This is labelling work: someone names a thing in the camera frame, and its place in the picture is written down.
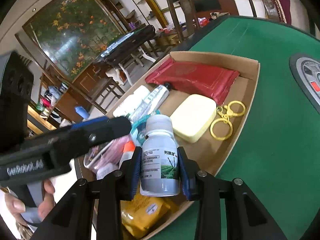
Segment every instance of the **painting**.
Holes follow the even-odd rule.
[[[23,26],[67,78],[74,80],[124,35],[98,0],[53,0]]]

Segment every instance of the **human hand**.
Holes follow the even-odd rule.
[[[44,199],[43,202],[38,206],[38,215],[41,220],[43,220],[49,214],[55,205],[53,198],[53,193],[55,192],[54,186],[49,179],[45,180],[43,185]],[[27,224],[21,216],[21,213],[26,211],[24,203],[9,193],[4,195],[4,200],[9,212],[13,215],[16,221],[26,226]]]

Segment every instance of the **red package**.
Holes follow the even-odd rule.
[[[145,81],[157,85],[169,82],[175,90],[212,98],[217,105],[221,105],[238,76],[239,72],[235,70],[169,58]]]

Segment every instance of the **green table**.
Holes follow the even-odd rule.
[[[320,116],[293,78],[295,53],[320,57],[320,42],[282,24],[226,17],[177,50],[207,51],[261,63],[243,131],[218,178],[242,178],[289,240],[299,239],[320,207]],[[194,239],[198,203],[152,239]],[[226,239],[225,224],[222,239]]]

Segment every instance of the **bottle label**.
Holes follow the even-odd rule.
[[[177,149],[149,148],[142,153],[141,179],[178,179]]]

